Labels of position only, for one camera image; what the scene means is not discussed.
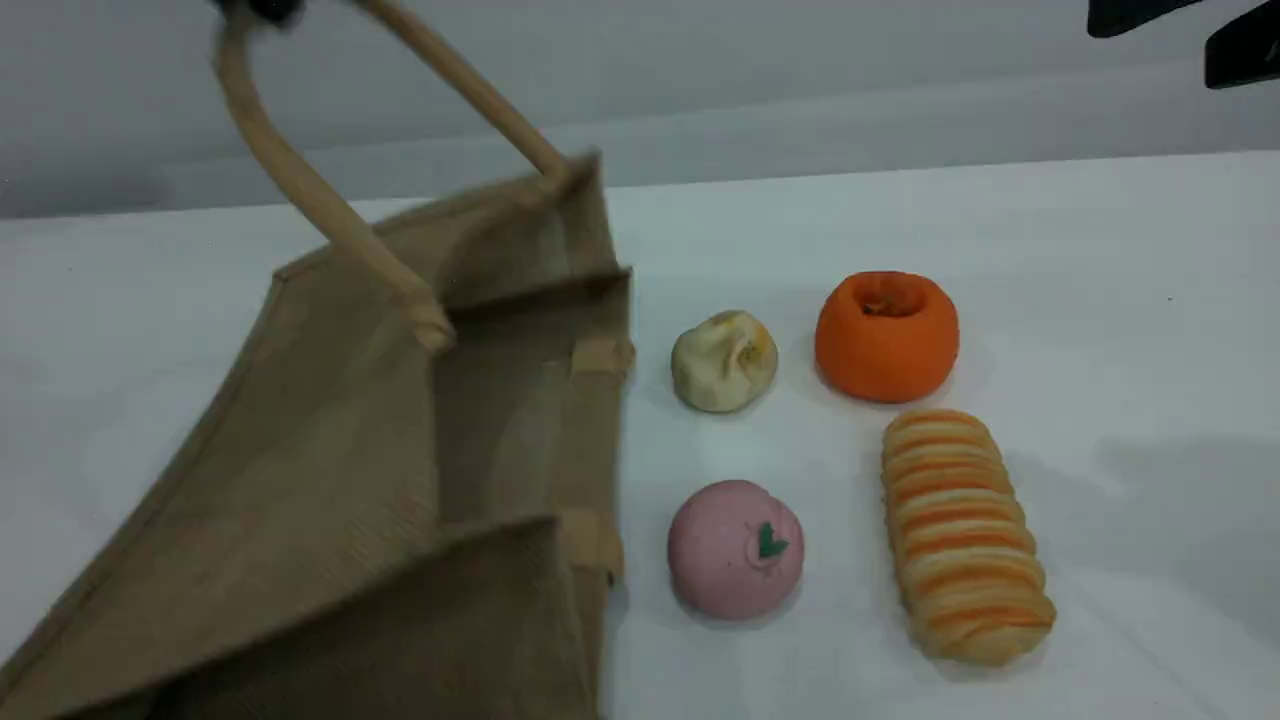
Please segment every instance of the green leaf decoration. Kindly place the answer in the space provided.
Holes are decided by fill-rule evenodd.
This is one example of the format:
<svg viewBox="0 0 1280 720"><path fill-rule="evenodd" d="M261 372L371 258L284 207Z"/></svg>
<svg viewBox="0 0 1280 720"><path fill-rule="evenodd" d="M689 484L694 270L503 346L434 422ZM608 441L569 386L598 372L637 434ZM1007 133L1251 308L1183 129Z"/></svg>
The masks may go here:
<svg viewBox="0 0 1280 720"><path fill-rule="evenodd" d="M760 560L768 560L776 555L782 555L782 551L791 544L788 541L776 541L773 539L773 524L764 523L760 525Z"/></svg>

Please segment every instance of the burlap fabric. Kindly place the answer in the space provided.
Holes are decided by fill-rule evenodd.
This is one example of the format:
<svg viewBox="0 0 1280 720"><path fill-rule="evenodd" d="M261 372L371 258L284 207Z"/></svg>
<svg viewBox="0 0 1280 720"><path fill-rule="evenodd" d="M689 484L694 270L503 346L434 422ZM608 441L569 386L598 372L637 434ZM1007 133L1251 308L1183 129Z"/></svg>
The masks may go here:
<svg viewBox="0 0 1280 720"><path fill-rule="evenodd" d="M370 227L262 114L255 20L229 19L232 115L332 245L276 272L182 450L0 673L0 720L595 717L631 361L598 161L356 4L540 172Z"/></svg>

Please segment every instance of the orange striped pastry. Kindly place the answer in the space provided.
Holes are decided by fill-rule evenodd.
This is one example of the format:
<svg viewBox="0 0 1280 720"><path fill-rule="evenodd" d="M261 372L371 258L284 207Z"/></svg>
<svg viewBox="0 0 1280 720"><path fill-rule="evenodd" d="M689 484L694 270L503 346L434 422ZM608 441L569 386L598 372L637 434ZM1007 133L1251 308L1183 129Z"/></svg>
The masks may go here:
<svg viewBox="0 0 1280 720"><path fill-rule="evenodd" d="M1057 618L1036 538L987 427L956 410L913 410L884 430L890 543L924 650L1005 665Z"/></svg>

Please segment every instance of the bag handle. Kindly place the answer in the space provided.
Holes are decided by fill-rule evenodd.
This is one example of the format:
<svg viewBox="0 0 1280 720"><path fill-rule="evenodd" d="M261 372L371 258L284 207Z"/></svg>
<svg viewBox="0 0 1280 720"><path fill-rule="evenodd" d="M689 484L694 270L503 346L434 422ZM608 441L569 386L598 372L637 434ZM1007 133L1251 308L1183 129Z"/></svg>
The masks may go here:
<svg viewBox="0 0 1280 720"><path fill-rule="evenodd" d="M568 174L568 161L461 55L425 23L390 0L351 0L399 37L424 63L493 124L549 183ZM453 327L425 279L402 263L340 195L284 140L259 99L248 65L248 37L261 24L243 4L218 40L214 67L227 108L250 151L280 192L335 247L351 252L404 306L413 334L428 350L453 342Z"/></svg>

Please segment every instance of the striped bread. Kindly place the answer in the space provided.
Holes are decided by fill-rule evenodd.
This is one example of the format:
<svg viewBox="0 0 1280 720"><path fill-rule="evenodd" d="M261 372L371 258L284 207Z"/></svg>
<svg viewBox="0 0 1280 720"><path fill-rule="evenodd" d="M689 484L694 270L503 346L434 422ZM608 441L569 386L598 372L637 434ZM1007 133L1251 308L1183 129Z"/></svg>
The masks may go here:
<svg viewBox="0 0 1280 720"><path fill-rule="evenodd" d="M893 566L924 650L1005 665L1039 644L1057 611L987 427L955 410L904 413L881 466Z"/></svg>

